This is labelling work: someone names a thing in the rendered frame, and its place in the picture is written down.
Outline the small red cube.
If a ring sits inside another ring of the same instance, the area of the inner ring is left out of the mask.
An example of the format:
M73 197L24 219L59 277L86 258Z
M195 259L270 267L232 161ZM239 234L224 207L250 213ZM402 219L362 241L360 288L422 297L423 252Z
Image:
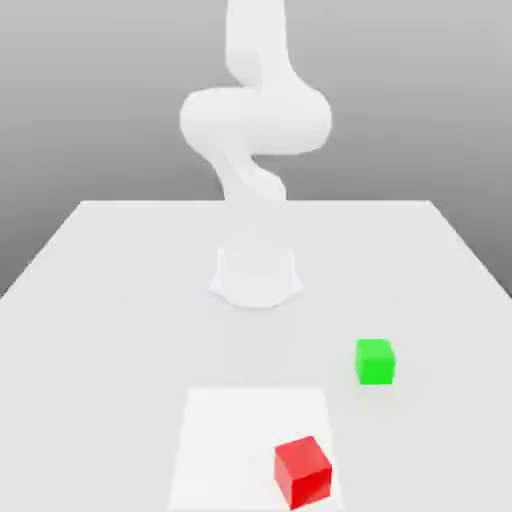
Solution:
M274 480L290 510L331 495L333 467L313 436L274 448Z

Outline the small green cube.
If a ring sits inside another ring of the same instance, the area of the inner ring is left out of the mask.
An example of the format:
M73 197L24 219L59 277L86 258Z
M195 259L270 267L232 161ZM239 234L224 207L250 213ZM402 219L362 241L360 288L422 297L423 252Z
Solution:
M391 385L396 356L388 339L360 338L356 342L355 370L361 385Z

